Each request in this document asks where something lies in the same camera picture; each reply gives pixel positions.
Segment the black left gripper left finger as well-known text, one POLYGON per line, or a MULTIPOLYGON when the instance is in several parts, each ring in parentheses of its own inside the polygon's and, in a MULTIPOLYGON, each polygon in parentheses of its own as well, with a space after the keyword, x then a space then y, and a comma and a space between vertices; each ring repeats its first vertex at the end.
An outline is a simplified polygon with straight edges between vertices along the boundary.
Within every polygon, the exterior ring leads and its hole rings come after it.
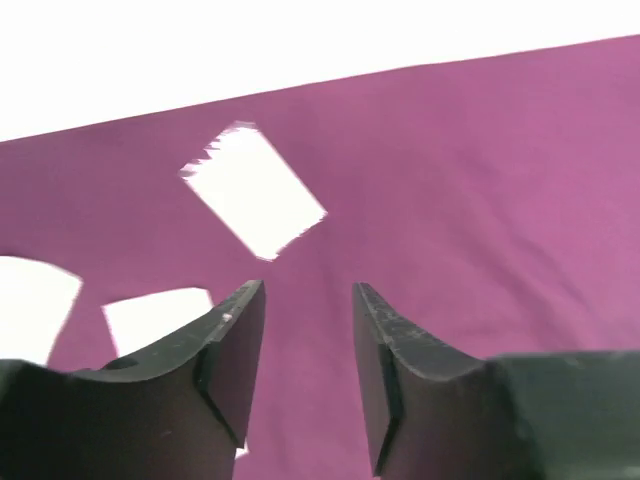
POLYGON ((98 370, 1 363, 5 479, 229 479, 246 440, 265 320, 252 280, 98 370))

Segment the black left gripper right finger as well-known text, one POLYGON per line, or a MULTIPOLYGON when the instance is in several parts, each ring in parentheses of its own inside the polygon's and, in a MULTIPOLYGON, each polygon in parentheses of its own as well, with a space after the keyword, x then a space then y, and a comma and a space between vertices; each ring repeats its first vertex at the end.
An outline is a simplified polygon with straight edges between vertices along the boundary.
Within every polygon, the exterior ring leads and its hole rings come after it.
POLYGON ((477 359, 352 289, 372 473, 380 479, 635 479, 639 354, 477 359))

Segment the white sterile pouch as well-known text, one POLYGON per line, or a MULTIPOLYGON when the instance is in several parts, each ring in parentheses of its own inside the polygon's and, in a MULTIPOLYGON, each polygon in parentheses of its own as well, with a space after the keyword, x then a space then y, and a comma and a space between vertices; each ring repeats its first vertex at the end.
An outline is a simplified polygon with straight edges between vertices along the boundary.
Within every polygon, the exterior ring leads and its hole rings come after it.
POLYGON ((209 292, 180 288, 102 306, 118 357, 135 352, 182 328, 213 307, 209 292))

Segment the small white label packet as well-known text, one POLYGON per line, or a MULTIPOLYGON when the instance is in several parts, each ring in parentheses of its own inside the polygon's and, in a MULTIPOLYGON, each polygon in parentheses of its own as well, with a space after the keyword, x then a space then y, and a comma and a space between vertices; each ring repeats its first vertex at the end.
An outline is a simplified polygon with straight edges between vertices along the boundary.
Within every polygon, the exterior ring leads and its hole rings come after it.
POLYGON ((259 260, 275 260, 327 216, 254 123, 230 124, 179 175, 259 260))

